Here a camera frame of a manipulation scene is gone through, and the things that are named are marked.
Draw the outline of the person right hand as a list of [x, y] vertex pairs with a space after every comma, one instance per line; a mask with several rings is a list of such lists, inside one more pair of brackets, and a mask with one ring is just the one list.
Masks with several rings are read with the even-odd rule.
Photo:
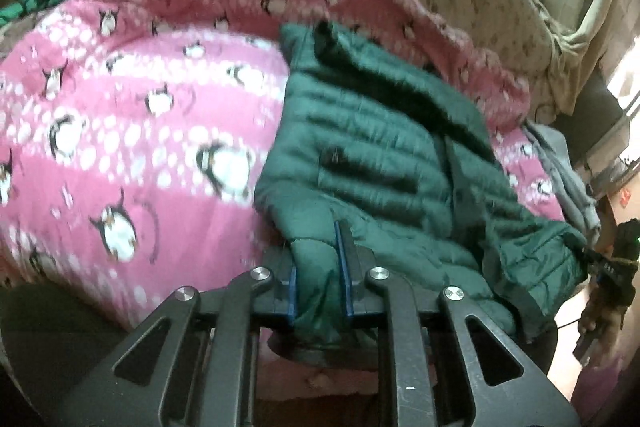
[[602, 288], [594, 288], [578, 321], [578, 332], [599, 333], [600, 346], [612, 348], [622, 330], [625, 313], [626, 308], [613, 303]]

